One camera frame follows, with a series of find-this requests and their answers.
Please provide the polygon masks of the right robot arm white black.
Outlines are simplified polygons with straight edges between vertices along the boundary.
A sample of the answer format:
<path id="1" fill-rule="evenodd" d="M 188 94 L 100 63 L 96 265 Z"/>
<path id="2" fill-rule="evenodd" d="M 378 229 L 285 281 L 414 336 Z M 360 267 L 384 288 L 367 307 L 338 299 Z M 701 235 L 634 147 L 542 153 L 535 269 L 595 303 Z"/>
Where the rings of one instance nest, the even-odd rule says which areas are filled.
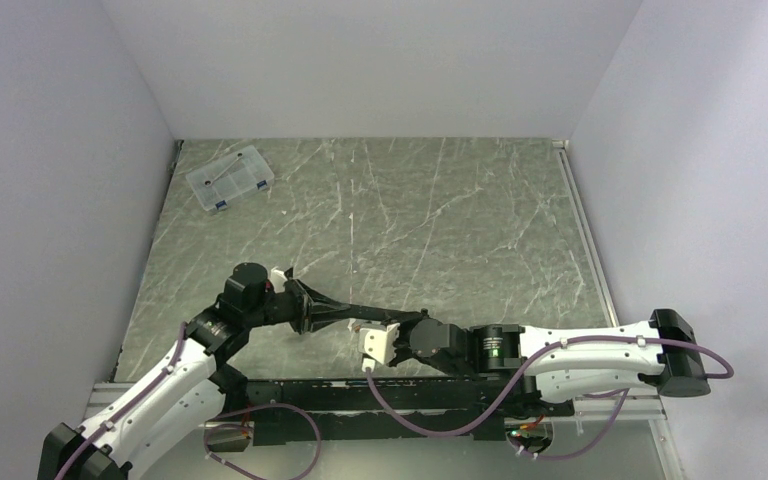
<path id="1" fill-rule="evenodd" d="M 421 316 L 389 328 L 386 339 L 375 358 L 387 366 L 416 360 L 452 377 L 521 377 L 510 392 L 524 415 L 580 395 L 644 386 L 672 398 L 710 392 L 695 332 L 672 309 L 656 309 L 645 321 L 591 329 L 462 328 Z"/>

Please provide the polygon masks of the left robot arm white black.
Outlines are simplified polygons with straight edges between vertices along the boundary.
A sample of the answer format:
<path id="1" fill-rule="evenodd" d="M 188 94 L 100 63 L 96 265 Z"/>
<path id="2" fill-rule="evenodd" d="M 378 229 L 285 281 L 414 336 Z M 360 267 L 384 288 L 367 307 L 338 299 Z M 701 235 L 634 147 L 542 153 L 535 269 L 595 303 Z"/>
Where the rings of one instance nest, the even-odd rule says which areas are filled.
<path id="1" fill-rule="evenodd" d="M 239 417 L 248 380 L 228 362 L 256 328 L 287 324 L 304 334 L 344 319 L 381 326 L 385 341 L 368 355 L 385 364 L 394 357 L 396 328 L 421 316 L 339 302 L 290 270 L 241 263 L 214 303 L 180 325 L 170 350 L 129 390 L 79 426 L 61 423 L 46 436 L 37 476 L 139 479 L 197 426 Z"/>

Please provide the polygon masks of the black remote control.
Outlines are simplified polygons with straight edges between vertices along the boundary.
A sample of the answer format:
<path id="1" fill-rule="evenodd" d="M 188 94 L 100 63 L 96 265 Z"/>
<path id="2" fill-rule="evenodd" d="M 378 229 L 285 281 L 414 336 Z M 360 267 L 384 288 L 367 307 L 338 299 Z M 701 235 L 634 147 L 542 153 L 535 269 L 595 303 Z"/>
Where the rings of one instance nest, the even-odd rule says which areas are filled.
<path id="1" fill-rule="evenodd" d="M 402 311 L 363 305 L 349 305 L 346 309 L 335 312 L 332 315 L 332 318 L 336 320 L 355 319 L 388 325 L 411 321 L 411 316 L 414 312 L 419 311 Z"/>

